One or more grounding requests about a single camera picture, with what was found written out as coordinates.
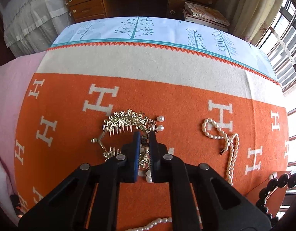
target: window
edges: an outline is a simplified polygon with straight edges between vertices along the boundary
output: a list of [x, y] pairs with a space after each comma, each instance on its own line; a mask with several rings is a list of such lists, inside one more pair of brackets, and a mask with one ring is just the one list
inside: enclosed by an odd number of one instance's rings
[[[289, 126], [288, 167], [296, 173], [296, 9], [284, 0], [272, 25], [257, 44], [268, 56], [285, 98]], [[281, 218], [296, 195], [296, 187], [288, 189], [277, 216]]]

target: orange zigzag trim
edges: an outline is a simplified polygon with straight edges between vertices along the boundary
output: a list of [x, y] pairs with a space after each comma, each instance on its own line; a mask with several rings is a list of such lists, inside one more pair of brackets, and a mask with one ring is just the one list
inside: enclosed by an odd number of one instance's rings
[[160, 49], [170, 49], [170, 50], [175, 50], [175, 51], [182, 51], [182, 52], [186, 52], [188, 54], [193, 54], [193, 55], [198, 55], [198, 56], [202, 56], [202, 57], [206, 57], [206, 58], [211, 58], [217, 61], [221, 61], [223, 63], [227, 63], [230, 64], [232, 66], [236, 66], [238, 68], [247, 70], [249, 72], [252, 72], [256, 75], [259, 75], [275, 84], [277, 84], [278, 86], [281, 86], [279, 82], [273, 80], [272, 78], [259, 73], [258, 71], [252, 70], [250, 68], [244, 67], [243, 65], [237, 64], [235, 62], [232, 61], [228, 61], [226, 59], [220, 58], [220, 57], [215, 57], [213, 55], [209, 55], [206, 53], [202, 53], [199, 51], [195, 51], [195, 50], [189, 50], [189, 49], [183, 49], [183, 48], [179, 48], [179, 47], [172, 47], [172, 46], [167, 46], [167, 45], [161, 45], [161, 44], [155, 44], [155, 43], [143, 43], [143, 42], [88, 42], [88, 43], [76, 43], [76, 44], [70, 44], [70, 45], [63, 45], [63, 46], [57, 46], [57, 47], [51, 47], [48, 50], [53, 50], [53, 49], [62, 49], [62, 48], [69, 48], [69, 47], [79, 47], [79, 46], [105, 46], [105, 45], [129, 45], [129, 46], [144, 46], [144, 47], [154, 47], [154, 48], [160, 48]]

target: pearl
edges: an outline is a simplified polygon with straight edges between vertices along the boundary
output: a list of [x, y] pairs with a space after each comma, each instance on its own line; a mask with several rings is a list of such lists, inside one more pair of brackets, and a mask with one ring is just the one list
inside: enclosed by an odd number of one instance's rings
[[146, 176], [146, 181], [147, 181], [147, 183], [152, 183], [152, 177], [151, 176]]
[[163, 125], [159, 125], [159, 126], [157, 126], [157, 128], [155, 130], [156, 131], [163, 131], [164, 130], [164, 126]]
[[160, 115], [160, 116], [157, 117], [157, 121], [158, 122], [163, 122], [163, 121], [165, 121], [165, 117]]

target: pink blanket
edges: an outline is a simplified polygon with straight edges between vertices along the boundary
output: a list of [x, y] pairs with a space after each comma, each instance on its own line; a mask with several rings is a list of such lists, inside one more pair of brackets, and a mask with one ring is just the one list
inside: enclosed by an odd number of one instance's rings
[[14, 223], [18, 220], [9, 196], [17, 192], [14, 176], [15, 132], [27, 87], [44, 54], [18, 57], [0, 67], [0, 206]]

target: light blue bedsheet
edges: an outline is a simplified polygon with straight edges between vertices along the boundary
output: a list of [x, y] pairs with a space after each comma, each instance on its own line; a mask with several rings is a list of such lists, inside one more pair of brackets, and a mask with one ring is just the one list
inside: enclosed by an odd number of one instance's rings
[[266, 54], [257, 47], [210, 27], [173, 19], [122, 17], [77, 23], [64, 29], [52, 47], [122, 41], [200, 51], [241, 64], [278, 81]]

